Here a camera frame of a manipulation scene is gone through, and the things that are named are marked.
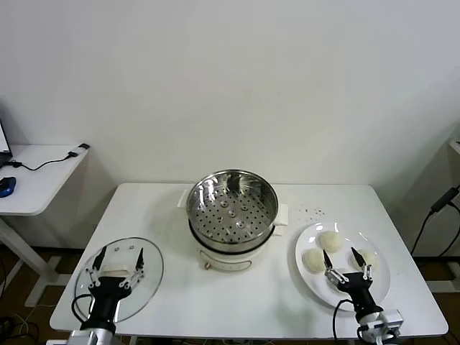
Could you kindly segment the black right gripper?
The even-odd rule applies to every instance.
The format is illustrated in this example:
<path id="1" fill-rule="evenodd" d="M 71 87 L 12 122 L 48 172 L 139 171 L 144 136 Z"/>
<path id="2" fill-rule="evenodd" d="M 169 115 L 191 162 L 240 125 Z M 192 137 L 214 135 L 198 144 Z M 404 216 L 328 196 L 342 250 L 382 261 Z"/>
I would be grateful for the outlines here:
<path id="1" fill-rule="evenodd" d="M 382 307 L 375 303 L 369 291 L 373 280 L 372 265 L 368 264 L 362 254 L 355 248 L 352 247 L 351 252 L 361 272 L 342 274 L 333 267 L 326 250 L 323 250 L 326 267 L 325 276 L 331 284 L 339 287 L 341 292 L 347 293 L 350 296 L 356 318 L 363 318 L 370 314 L 381 312 Z"/>

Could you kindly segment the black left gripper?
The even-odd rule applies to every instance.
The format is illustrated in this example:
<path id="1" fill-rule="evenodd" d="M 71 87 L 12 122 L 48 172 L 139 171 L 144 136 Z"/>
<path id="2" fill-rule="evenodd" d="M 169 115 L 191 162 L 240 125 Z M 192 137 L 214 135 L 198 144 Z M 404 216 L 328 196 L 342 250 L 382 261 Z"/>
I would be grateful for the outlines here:
<path id="1" fill-rule="evenodd" d="M 89 291 L 94 298 L 94 304 L 89 318 L 82 322 L 82 329 L 102 328 L 115 329 L 114 318 L 120 300 L 129 297 L 132 289 L 144 279 L 144 255 L 140 249 L 133 272 L 125 278 L 101 277 L 99 273 L 106 254 L 106 246 L 95 256 L 93 264 L 86 269 L 89 279 Z"/>

